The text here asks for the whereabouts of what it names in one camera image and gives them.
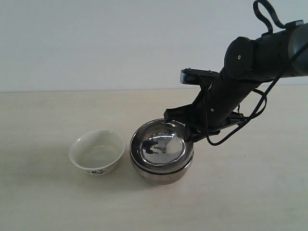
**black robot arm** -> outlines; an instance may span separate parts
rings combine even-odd
[[[273,33],[271,23],[258,9],[261,3],[269,11],[275,25],[284,29]],[[230,134],[234,134],[251,119],[260,115],[258,111],[267,94],[281,77],[299,77],[308,75],[308,24],[302,20],[283,25],[273,7],[267,0],[254,2],[254,11],[258,19],[265,23],[268,32],[256,40],[238,37],[228,47],[224,67],[218,72],[195,69],[181,71],[181,83],[200,85],[201,90],[189,105],[166,109],[165,121],[176,120],[186,126],[186,141],[197,142],[209,136],[217,135],[220,130],[238,125]],[[266,92],[257,88],[265,82],[272,82]],[[234,109],[252,91],[260,94],[261,100],[249,117]]]

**stainless steel bowl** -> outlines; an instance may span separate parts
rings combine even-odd
[[[193,160],[193,142],[184,142],[185,126],[156,119],[142,125],[130,141],[130,159],[148,182],[171,184],[181,179]]]

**table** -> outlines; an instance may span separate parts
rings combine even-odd
[[[0,230],[307,230],[308,86],[275,87],[262,116],[227,142],[196,143],[180,181],[151,186],[136,173],[135,130],[198,91],[1,93]],[[243,102],[246,115],[257,100]],[[90,176],[68,149],[98,128],[120,132],[127,148],[115,171]]]

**white ceramic bowl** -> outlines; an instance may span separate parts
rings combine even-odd
[[[125,141],[113,130],[100,129],[84,134],[69,149],[71,162],[91,175],[115,169],[125,151]]]

